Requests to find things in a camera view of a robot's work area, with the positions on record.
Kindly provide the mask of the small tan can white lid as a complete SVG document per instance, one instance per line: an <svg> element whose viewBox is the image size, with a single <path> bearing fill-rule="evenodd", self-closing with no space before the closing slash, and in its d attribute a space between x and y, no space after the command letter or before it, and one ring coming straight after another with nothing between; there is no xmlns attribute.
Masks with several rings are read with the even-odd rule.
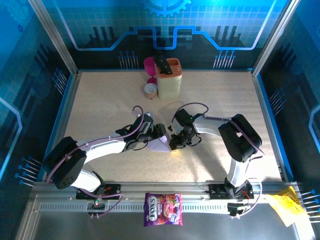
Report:
<svg viewBox="0 0 320 240"><path fill-rule="evenodd" d="M158 87L154 83L147 83L144 86L143 90L144 90L145 97L148 100L153 100L158 96Z"/></svg>

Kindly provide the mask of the beige knife block orange top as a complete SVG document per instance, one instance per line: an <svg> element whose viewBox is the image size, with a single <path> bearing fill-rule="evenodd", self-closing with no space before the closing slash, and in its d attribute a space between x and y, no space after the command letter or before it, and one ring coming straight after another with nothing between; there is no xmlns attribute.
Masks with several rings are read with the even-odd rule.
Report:
<svg viewBox="0 0 320 240"><path fill-rule="evenodd" d="M161 73L155 64L158 97L161 100L175 100L179 97L183 70L177 58L167 58L172 74Z"/></svg>

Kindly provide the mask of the pink plastic goblet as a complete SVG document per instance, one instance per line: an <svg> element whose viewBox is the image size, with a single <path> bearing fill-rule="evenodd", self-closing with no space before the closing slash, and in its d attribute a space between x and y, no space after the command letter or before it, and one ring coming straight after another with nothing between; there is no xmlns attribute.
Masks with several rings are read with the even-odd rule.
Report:
<svg viewBox="0 0 320 240"><path fill-rule="evenodd" d="M149 76L149 79L147 80L148 84L155 84L157 85L157 79L156 79L156 68L155 68L155 61L152 56L147 57L143 61L144 70Z"/></svg>

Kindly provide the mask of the purple candy bag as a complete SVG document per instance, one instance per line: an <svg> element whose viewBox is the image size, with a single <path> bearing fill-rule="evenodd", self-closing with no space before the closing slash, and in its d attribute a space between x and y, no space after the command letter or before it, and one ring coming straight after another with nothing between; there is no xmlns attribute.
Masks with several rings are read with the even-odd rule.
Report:
<svg viewBox="0 0 320 240"><path fill-rule="evenodd" d="M183 225L181 193L146 193L143 206L143 226Z"/></svg>

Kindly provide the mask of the aluminium front rail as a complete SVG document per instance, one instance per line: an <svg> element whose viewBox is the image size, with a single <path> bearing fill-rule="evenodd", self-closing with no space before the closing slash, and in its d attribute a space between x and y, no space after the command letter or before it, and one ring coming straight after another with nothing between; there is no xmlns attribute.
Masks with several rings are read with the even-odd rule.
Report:
<svg viewBox="0 0 320 240"><path fill-rule="evenodd" d="M252 185L254 195L262 193L264 195L276 194L289 186L292 186L298 198L302 196L296 182L285 181L265 181L259 183L258 180L248 180ZM154 194L182 194L184 197L198 200L202 197L210 199L209 184L224 184L224 182L105 182L106 184L120 184L120 194L129 199L143 198L145 193ZM57 198L59 195L68 194L75 197L78 187L68 186L64 189L57 189L53 183L36 182L32 187L32 195L48 195L48 198Z"/></svg>

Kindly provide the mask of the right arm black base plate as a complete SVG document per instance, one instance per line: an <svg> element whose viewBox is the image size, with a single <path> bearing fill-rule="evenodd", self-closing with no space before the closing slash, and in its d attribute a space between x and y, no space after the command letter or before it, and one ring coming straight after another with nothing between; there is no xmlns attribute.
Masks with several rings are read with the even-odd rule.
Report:
<svg viewBox="0 0 320 240"><path fill-rule="evenodd" d="M228 182L212 183L208 185L208 194L211 200L251 200L255 198L249 181L238 187Z"/></svg>

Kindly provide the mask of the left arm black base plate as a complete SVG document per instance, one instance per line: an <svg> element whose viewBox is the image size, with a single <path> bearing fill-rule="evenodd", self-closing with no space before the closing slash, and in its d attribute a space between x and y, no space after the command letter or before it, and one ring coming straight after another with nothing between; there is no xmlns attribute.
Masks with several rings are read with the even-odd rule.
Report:
<svg viewBox="0 0 320 240"><path fill-rule="evenodd" d="M120 184L102 183L96 190L89 191L89 194L81 189L78 189L75 198L77 200L119 200L120 193Z"/></svg>

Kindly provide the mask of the left aluminium side rail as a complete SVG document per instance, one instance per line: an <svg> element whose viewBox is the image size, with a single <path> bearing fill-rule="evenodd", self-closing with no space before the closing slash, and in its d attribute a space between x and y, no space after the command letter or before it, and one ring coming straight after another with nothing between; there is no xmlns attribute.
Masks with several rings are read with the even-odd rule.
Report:
<svg viewBox="0 0 320 240"><path fill-rule="evenodd" d="M64 95L61 100L61 104L53 125L53 129L47 144L47 148L44 154L46 158L49 153L55 148L55 146L64 137L69 122L70 114L78 90L78 86L81 79L81 73L79 72L77 76L70 76Z"/></svg>

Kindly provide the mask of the aluminium side rail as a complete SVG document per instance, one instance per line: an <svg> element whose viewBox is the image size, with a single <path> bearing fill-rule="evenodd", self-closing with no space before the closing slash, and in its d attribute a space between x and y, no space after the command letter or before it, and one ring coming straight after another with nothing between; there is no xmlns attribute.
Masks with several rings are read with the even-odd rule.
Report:
<svg viewBox="0 0 320 240"><path fill-rule="evenodd" d="M292 182L294 180L293 173L260 75L253 74L252 82L264 125L263 144L261 147L264 156L260 162L263 180L269 182Z"/></svg>
<svg viewBox="0 0 320 240"><path fill-rule="evenodd" d="M53 129L47 144L47 148L44 154L46 158L49 153L55 148L55 146L64 137L69 122L70 114L78 90L78 86L81 79L81 73L79 72L77 76L70 76L64 95L61 100L61 104L53 125Z"/></svg>

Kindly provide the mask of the right aluminium side rail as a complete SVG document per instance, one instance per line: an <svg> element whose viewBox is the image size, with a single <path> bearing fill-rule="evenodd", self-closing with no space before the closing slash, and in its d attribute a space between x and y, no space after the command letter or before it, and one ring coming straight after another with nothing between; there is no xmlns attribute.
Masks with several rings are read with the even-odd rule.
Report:
<svg viewBox="0 0 320 240"><path fill-rule="evenodd" d="M253 74L252 82L264 125L263 144L261 147L264 156L260 162L263 180L269 182L292 182L294 180L293 173L260 75Z"/></svg>

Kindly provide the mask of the left aluminium frame post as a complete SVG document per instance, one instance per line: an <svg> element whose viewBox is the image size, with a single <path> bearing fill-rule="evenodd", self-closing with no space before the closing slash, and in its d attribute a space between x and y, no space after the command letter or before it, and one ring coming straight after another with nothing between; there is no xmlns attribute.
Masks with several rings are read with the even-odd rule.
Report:
<svg viewBox="0 0 320 240"><path fill-rule="evenodd" d="M45 29L57 52L59 53L64 64L66 65L67 69L74 77L77 77L79 70L76 67L76 64L70 52L68 51L55 23L50 17L42 0L28 0L28 2L35 12L38 20L42 24L43 28Z"/></svg>

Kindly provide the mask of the aluminium frame post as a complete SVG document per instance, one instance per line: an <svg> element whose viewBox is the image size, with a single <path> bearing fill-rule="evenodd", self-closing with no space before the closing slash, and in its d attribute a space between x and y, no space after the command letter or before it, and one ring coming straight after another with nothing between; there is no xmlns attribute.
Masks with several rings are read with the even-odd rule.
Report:
<svg viewBox="0 0 320 240"><path fill-rule="evenodd" d="M265 46L263 47L260 55L257 58L257 61L254 64L254 67L251 71L251 75L253 78L256 78L258 76L264 64L268 60L268 57L270 56L280 37L284 33L284 30L288 25L290 19L292 18L292 15L295 12L300 1L301 0L287 0L287 3L283 11L281 12L273 30L271 31Z"/></svg>
<svg viewBox="0 0 320 240"><path fill-rule="evenodd" d="M42 0L28 0L28 2L35 12L38 20L42 24L43 28L45 29L57 52L59 53L64 64L66 65L67 69L74 77L77 77L79 70L76 67L76 64L70 52L68 51L55 23L50 17Z"/></svg>

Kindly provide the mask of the right aluminium frame post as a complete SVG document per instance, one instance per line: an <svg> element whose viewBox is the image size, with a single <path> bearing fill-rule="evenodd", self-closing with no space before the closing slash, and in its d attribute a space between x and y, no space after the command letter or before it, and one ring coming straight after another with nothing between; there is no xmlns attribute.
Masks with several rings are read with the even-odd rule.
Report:
<svg viewBox="0 0 320 240"><path fill-rule="evenodd" d="M287 0L287 3L283 11L281 12L273 30L271 31L265 46L263 47L260 55L257 58L257 61L254 64L254 67L251 71L251 75L253 78L256 78L258 76L264 64L268 60L268 57L270 56L280 37L284 33L284 30L288 25L290 19L292 18L292 15L295 12L300 1L301 0Z"/></svg>

